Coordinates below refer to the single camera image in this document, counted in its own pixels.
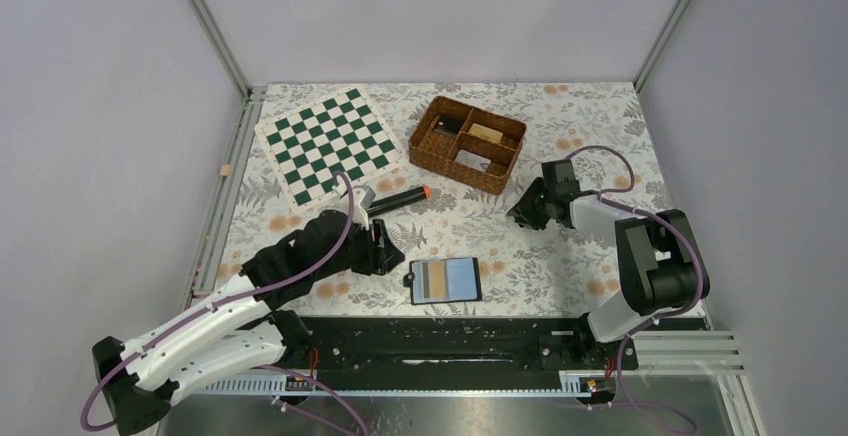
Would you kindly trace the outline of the black leather card holder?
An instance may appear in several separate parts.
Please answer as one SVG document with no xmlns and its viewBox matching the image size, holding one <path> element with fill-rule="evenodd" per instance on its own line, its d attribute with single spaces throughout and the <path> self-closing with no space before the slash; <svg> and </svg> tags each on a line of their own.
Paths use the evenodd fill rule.
<svg viewBox="0 0 848 436">
<path fill-rule="evenodd" d="M 410 290 L 412 305 L 483 299 L 479 261 L 474 257 L 412 261 L 403 285 Z"/>
</svg>

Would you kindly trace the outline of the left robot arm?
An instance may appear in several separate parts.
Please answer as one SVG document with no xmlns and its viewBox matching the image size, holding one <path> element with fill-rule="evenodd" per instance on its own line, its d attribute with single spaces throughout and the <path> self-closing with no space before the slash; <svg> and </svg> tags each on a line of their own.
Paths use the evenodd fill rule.
<svg viewBox="0 0 848 436">
<path fill-rule="evenodd" d="M 220 289 L 139 337 L 106 337 L 92 348 L 97 391 L 121 435 L 158 423 L 197 389 L 243 370 L 313 354 L 311 330 L 285 304 L 340 272 L 386 275 L 404 253 L 381 219 L 358 223 L 326 210 L 259 250 Z"/>
</svg>

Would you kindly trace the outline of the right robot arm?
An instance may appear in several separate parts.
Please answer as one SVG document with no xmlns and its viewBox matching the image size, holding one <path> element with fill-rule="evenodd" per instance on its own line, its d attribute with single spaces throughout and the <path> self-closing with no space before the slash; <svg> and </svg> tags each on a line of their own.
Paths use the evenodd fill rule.
<svg viewBox="0 0 848 436">
<path fill-rule="evenodd" d="M 707 270 L 686 214 L 651 213 L 581 188 L 569 159 L 547 162 L 508 216 L 543 230 L 550 222 L 591 233 L 616 250 L 619 290 L 584 314 L 573 342 L 575 358 L 597 368 L 613 341 L 668 314 L 692 309 L 710 290 Z"/>
</svg>

